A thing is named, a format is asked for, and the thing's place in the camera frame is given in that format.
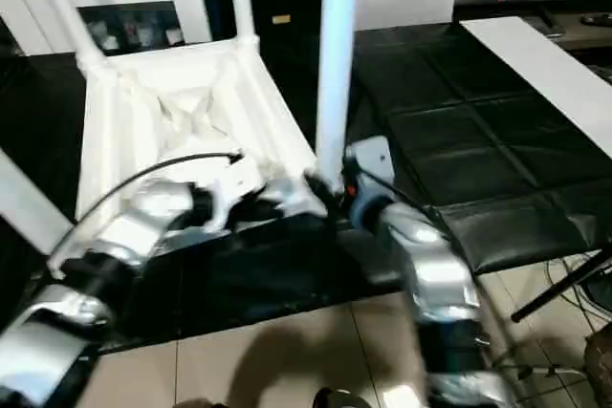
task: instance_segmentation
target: black table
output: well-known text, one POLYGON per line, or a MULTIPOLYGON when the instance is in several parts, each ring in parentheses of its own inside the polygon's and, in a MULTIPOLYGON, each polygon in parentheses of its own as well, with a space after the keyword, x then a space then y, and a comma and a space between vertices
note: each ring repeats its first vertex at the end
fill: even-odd
MULTIPOLYGON (((317 48, 315 37, 261 44, 311 143, 317 48)), ((8 131, 0 145, 73 215, 82 77, 67 55, 2 66, 8 131), (33 144, 41 130, 48 137, 33 144)), ((348 139, 389 136, 398 185, 439 216, 475 273, 609 238, 612 204, 602 197, 612 191, 612 161, 460 26, 360 32, 349 112, 348 139)), ((6 225, 0 241, 0 264, 10 267, 0 272, 6 318, 42 260, 6 225)), ((367 235, 296 217, 154 259, 116 345, 210 333, 398 288, 396 270, 367 235)))

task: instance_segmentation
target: tiled floor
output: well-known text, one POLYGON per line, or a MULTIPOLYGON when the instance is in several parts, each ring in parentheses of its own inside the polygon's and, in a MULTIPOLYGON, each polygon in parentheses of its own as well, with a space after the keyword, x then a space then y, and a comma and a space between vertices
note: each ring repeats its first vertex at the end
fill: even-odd
MULTIPOLYGON (((557 280, 563 265, 553 263, 550 273, 557 280)), ((506 367, 582 365, 590 328, 564 300, 520 324, 509 319, 517 305, 546 288, 544 264, 487 274, 479 282, 495 361, 506 367)), ((594 318, 595 327, 604 323, 594 318)), ((79 408, 171 408, 202 399, 231 408, 308 408, 323 386, 350 390, 374 408, 409 408, 422 390, 421 365, 403 298, 391 294, 108 355, 79 408)), ((504 370, 517 406, 596 407, 582 376, 534 375, 519 382, 515 373, 504 370)))

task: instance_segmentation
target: glass cabinet door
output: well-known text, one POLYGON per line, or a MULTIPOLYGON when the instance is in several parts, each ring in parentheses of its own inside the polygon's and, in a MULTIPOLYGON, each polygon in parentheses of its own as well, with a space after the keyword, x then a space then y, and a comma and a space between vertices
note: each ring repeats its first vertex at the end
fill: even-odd
POLYGON ((81 7, 89 32, 107 55, 185 45, 171 1, 81 7))

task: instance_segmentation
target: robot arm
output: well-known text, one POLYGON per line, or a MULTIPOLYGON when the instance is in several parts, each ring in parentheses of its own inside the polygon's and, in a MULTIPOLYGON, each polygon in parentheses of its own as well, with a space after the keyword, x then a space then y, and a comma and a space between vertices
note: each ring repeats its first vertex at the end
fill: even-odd
MULTIPOLYGON (((393 175, 386 140, 374 144, 353 149, 358 168, 348 178, 356 190, 349 215, 401 267, 430 405, 512 406, 505 382, 487 370, 488 343, 469 268, 421 209, 364 173, 374 170, 392 180, 386 177, 393 175)), ((44 289, 0 336, 0 406, 77 403, 125 299, 167 231, 185 220, 218 229, 233 205, 258 187, 257 181, 223 182, 213 192, 187 183, 148 183, 82 256, 64 261, 65 277, 44 289)))
POLYGON ((384 138, 349 149, 349 181, 356 188, 353 225, 371 231, 400 268, 426 369, 430 406, 512 405, 502 377, 487 369, 488 338, 471 272, 447 235, 416 205, 403 202, 367 171, 393 180, 384 138))
POLYGON ((131 206, 46 287, 0 337, 0 405, 76 404, 99 348, 155 248, 177 221, 212 216, 212 198, 186 183, 146 184, 131 206))

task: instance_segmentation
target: black cable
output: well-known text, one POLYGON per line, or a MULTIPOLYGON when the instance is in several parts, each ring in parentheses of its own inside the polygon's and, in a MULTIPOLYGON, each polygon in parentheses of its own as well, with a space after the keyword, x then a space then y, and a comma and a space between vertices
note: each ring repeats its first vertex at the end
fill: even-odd
MULTIPOLYGON (((552 285, 554 284, 554 282, 553 282, 553 276, 551 275, 551 271, 550 271, 550 265, 551 265, 551 262, 550 262, 550 261, 548 261, 548 262, 546 262, 546 263, 545 263, 545 274, 546 274, 546 280, 548 281, 548 284, 552 286, 552 285)), ((574 293, 576 293, 576 294, 577 294, 577 295, 576 295, 576 297, 577 297, 577 299, 579 299, 579 292, 578 292, 578 289, 576 289, 576 287, 575 287, 575 286, 574 286, 574 289, 575 289, 575 290, 574 290, 574 293)), ((601 315, 601 314, 599 314, 599 313, 597 313, 597 312, 594 312, 594 311, 589 311, 589 310, 587 310, 587 309, 586 309, 584 306, 582 306, 582 307, 581 307, 581 306, 580 306, 580 304, 578 304, 577 302, 575 302, 575 301, 571 300, 570 298, 568 298, 568 297, 567 297, 567 296, 566 296, 564 293, 562 293, 562 294, 560 295, 560 297, 561 297, 561 299, 562 299, 563 301, 565 301, 566 303, 569 303, 569 304, 570 304, 570 305, 572 305, 574 308, 578 308, 579 310, 581 310, 581 311, 582 311, 582 313, 586 313, 586 314, 593 315, 594 317, 597 317, 598 319, 604 320, 604 321, 606 321, 606 322, 608 322, 608 321, 609 321, 609 318, 604 317, 603 315, 601 315)))
MULTIPOLYGON (((565 267, 565 271, 569 274, 571 271, 570 271, 570 267, 567 265, 567 262, 561 259, 561 263, 565 267)), ((578 301, 579 308, 582 311, 582 315, 584 315, 586 322, 589 324, 589 328, 591 329, 591 332, 596 333, 597 329, 593 325, 593 321, 591 320, 590 315, 587 313, 586 308, 582 304, 582 299, 580 298, 580 295, 578 294, 578 289, 576 287, 576 284, 572 284, 572 290, 574 291, 574 295, 576 296, 576 301, 578 301)))
POLYGON ((422 205, 417 203, 413 198, 411 198, 410 196, 408 196, 406 193, 404 193, 401 189, 399 189, 397 186, 395 186, 392 183, 389 183, 388 181, 386 181, 385 179, 381 179, 380 177, 378 177, 377 175, 371 173, 370 171, 363 169, 361 166, 357 165, 358 169, 360 170, 360 172, 369 177, 370 179, 372 179, 374 182, 378 183, 379 185, 384 186, 387 190, 392 191, 393 193, 395 193, 396 195, 398 195, 400 198, 402 198, 402 201, 404 201, 406 204, 411 205, 412 207, 415 207, 416 209, 420 210, 421 212, 423 212, 425 215, 427 215, 427 217, 431 218, 431 216, 429 215, 429 211, 422 205))
POLYGON ((173 158, 171 160, 158 162, 157 164, 153 164, 152 166, 144 168, 142 171, 137 172, 136 174, 128 177, 118 185, 114 186, 110 191, 104 194, 99 200, 96 201, 94 205, 92 205, 87 212, 83 214, 80 220, 76 221, 75 225, 70 228, 66 233, 61 237, 59 242, 55 245, 51 253, 49 254, 49 258, 51 259, 55 256, 59 250, 66 244, 66 242, 72 237, 73 234, 79 229, 82 224, 89 219, 98 208, 103 205, 109 198, 111 198, 116 193, 122 191, 127 185, 133 183, 134 181, 140 179, 143 176, 147 176, 155 171, 159 171, 160 169, 167 168, 168 166, 172 166, 174 164, 179 164, 182 162, 196 161, 196 160, 204 160, 208 158, 228 158, 230 162, 236 162, 242 158, 241 154, 234 153, 198 153, 195 155, 186 155, 184 157, 173 158))

